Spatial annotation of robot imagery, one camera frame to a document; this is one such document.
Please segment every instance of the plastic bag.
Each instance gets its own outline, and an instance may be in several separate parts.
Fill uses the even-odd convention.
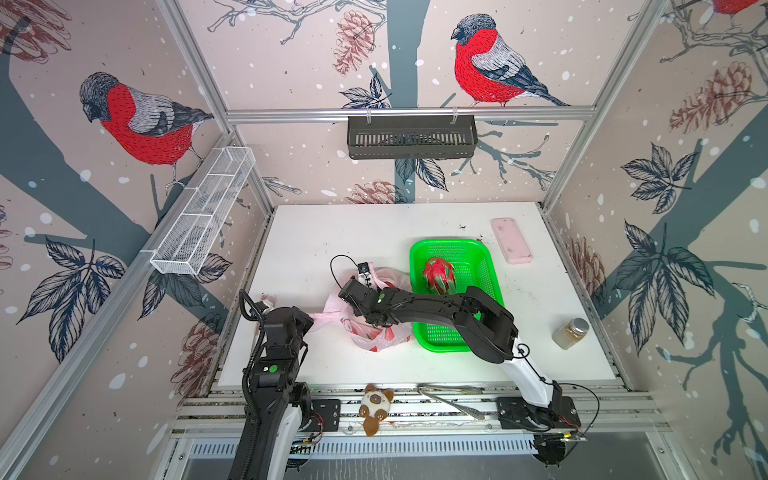
[[[374,269],[372,263],[369,262],[368,264],[371,269],[373,284],[378,288],[395,286],[411,291],[411,279],[405,273],[391,268]],[[357,276],[357,270],[347,270],[339,278],[348,279],[351,276]],[[331,289],[331,294],[328,295],[323,312],[310,314],[315,320],[310,332],[317,331],[329,323],[336,323],[351,334],[352,340],[358,347],[371,352],[378,352],[388,346],[408,342],[413,337],[413,326],[410,323],[400,323],[381,328],[369,325],[362,316],[355,316],[352,307],[339,298],[340,290],[338,286],[334,286]]]

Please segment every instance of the spice jar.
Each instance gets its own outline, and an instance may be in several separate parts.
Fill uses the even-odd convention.
[[[587,332],[589,332],[589,322],[583,318],[574,318],[552,334],[552,339],[560,348],[567,350],[583,339]]]

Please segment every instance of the mesh basket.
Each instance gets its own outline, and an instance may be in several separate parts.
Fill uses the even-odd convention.
[[[504,306],[502,290],[498,286],[491,252],[477,240],[436,239],[422,240],[411,247],[411,287],[413,293],[434,293],[422,276],[424,266],[432,257],[450,262],[456,274],[456,293],[464,293],[468,286],[478,286]],[[430,352],[468,352],[466,342],[454,329],[429,323],[414,323],[413,336]]]
[[[346,144],[355,160],[387,158],[469,158],[475,154],[475,117],[350,117]]]
[[[250,148],[221,149],[150,260],[160,273],[200,272],[254,163]]]

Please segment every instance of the white tabletop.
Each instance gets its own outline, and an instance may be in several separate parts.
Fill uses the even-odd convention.
[[[517,221],[531,249],[530,263],[506,263],[491,230],[491,219],[499,217]],[[531,347],[532,358],[552,379],[615,378],[592,331],[569,350],[551,339],[568,320],[587,316],[534,203],[280,206],[250,295],[258,300],[268,293],[278,306],[321,312],[334,285],[328,267],[334,255],[344,253],[357,262],[408,272],[411,245],[446,237],[479,239],[491,251],[506,308],[515,317],[522,341]],[[351,266],[344,258],[334,262],[336,272]],[[254,328],[240,317],[219,386],[240,387]],[[304,339],[310,351],[298,380],[339,387],[509,382],[497,365],[472,353],[432,353],[414,340],[369,352],[349,335],[336,324],[308,333]]]

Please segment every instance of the green basket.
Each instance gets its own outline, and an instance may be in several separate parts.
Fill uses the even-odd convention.
[[[456,293],[464,293],[468,286],[479,286],[504,306],[502,291],[498,288],[491,252],[477,240],[436,239],[422,240],[411,247],[411,288],[413,293],[430,294],[422,276],[424,266],[432,257],[441,257],[453,264],[456,272]],[[469,347],[454,329],[428,323],[414,323],[413,336],[430,352],[468,352]]]

